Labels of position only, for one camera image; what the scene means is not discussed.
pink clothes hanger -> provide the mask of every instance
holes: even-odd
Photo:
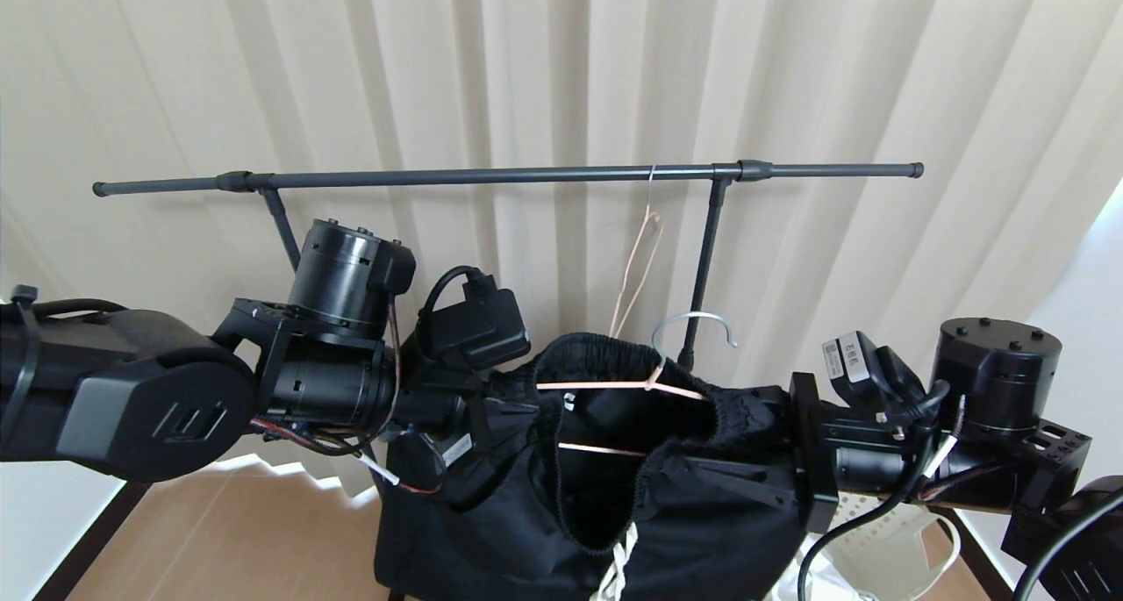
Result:
[[[733,347],[734,349],[738,348],[737,340],[734,340],[734,338],[733,338],[733,329],[732,329],[732,327],[729,326],[729,322],[725,321],[725,318],[722,318],[722,317],[720,317],[720,316],[718,316],[715,313],[710,313],[706,310],[690,310],[686,313],[678,313],[678,316],[673,316],[673,317],[664,320],[663,322],[660,322],[659,325],[657,325],[655,327],[654,331],[651,331],[651,347],[655,348],[656,353],[659,354],[660,358],[659,358],[659,364],[650,373],[650,375],[647,377],[647,380],[634,381],[634,382],[629,382],[629,381],[623,381],[623,382],[545,382],[545,383],[541,383],[541,384],[536,384],[535,388],[537,388],[538,390],[541,390],[541,391],[566,391],[566,390],[577,391],[577,390],[584,390],[584,389],[642,389],[642,390],[646,390],[646,391],[659,391],[659,392],[664,392],[664,393],[669,393],[669,394],[674,394],[674,395],[678,395],[678,397],[684,397],[684,398],[696,400],[696,401],[710,401],[709,399],[706,399],[705,395],[703,395],[702,393],[699,393],[696,391],[691,391],[691,390],[687,390],[687,389],[681,389],[678,386],[672,386],[669,384],[663,384],[661,382],[657,381],[658,377],[659,377],[659,374],[663,374],[663,370],[666,366],[667,361],[670,359],[670,357],[663,350],[663,344],[661,344],[663,331],[672,322],[676,322],[678,320],[685,320],[686,318],[706,318],[706,319],[710,319],[710,320],[716,320],[718,322],[720,322],[722,325],[722,327],[725,328],[725,342],[729,343],[729,346]],[[577,452],[592,452],[592,453],[596,453],[596,454],[615,454],[615,455],[620,455],[620,456],[632,456],[632,457],[639,457],[639,458],[642,458],[642,457],[647,456],[643,453],[632,452],[632,450],[629,450],[629,449],[617,449],[617,448],[611,448],[611,447],[601,447],[601,446],[593,446],[593,445],[573,444],[573,443],[558,443],[558,448],[559,449],[573,449],[573,450],[577,450]]]

tile grout line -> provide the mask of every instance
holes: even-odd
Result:
[[[222,485],[214,491],[214,497],[211,499],[210,503],[207,504],[207,509],[204,509],[199,519],[195,520],[195,525],[191,527],[191,531],[188,532],[186,537],[183,538],[183,543],[180,545],[180,549],[175,552],[175,556],[172,557],[172,561],[167,563],[167,567],[164,568],[164,573],[159,575],[159,580],[156,582],[156,585],[153,586],[152,593],[148,595],[148,601],[153,601],[153,599],[156,598],[156,593],[159,591],[159,586],[164,585],[164,580],[167,579],[167,574],[172,572],[173,567],[175,567],[175,563],[180,561],[180,557],[183,555],[183,552],[188,548],[188,545],[191,544],[192,539],[194,539],[195,534],[199,531],[199,527],[203,523],[203,520],[207,519],[211,508],[214,506],[216,502],[218,502],[218,499],[219,497],[222,495],[222,492],[226,490],[226,486],[230,484],[231,476],[232,474],[226,476],[226,479],[222,481]]]

robotic arm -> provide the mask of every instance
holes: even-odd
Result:
[[[343,432],[359,439],[355,447],[386,430],[446,440],[468,431],[486,448],[492,367],[530,350],[517,301],[481,270],[454,268],[395,349],[382,336],[387,324],[396,336],[393,298],[409,290],[414,266],[398,242],[317,220],[289,301],[238,299],[210,337],[156,310],[39,303],[34,289],[17,288],[0,307],[0,461],[73,461],[154,482],[274,429],[310,444]],[[435,309],[462,275],[465,300]],[[254,370],[234,355],[243,340],[261,347]],[[1017,322],[949,320],[925,393],[864,334],[827,343],[831,384],[849,407],[821,401],[807,373],[765,398],[791,424],[787,484],[775,489],[803,503],[807,530],[825,532],[839,490],[886,498],[920,471],[904,498],[1010,513],[1003,549],[1032,562],[1085,511],[1112,509],[1123,488],[1112,476],[1072,495],[1090,439],[1041,417],[1060,347]],[[1123,591],[1110,567],[1121,555],[1115,510],[1060,550],[1043,584],[1058,599],[1112,598]]]

laundry basket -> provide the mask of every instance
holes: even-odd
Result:
[[[876,498],[841,494],[831,527],[853,519],[879,504]],[[951,554],[939,564],[929,565],[924,529],[942,523],[951,536]],[[788,601],[795,597],[798,562],[811,539],[800,550],[795,563],[784,573],[768,601]],[[905,601],[922,597],[956,558],[959,557],[959,531],[943,516],[911,504],[901,504],[887,515],[831,541],[815,558],[811,570],[811,601],[870,600]]]

beige curtain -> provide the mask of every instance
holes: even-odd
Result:
[[[939,321],[1028,317],[1123,174],[1121,2],[0,0],[0,274],[209,331],[235,297],[286,298],[261,200],[100,200],[92,182],[922,161],[921,180],[731,188],[705,309],[742,347],[703,325],[696,370],[784,384],[820,370],[821,342],[860,328],[926,374]],[[665,233],[626,338],[688,307],[707,190],[655,186]],[[299,236],[334,217],[403,238],[420,262],[403,325],[438,274],[472,263],[515,290],[541,347],[606,331],[645,194],[633,182],[285,199]],[[681,338],[673,328],[667,344]]]

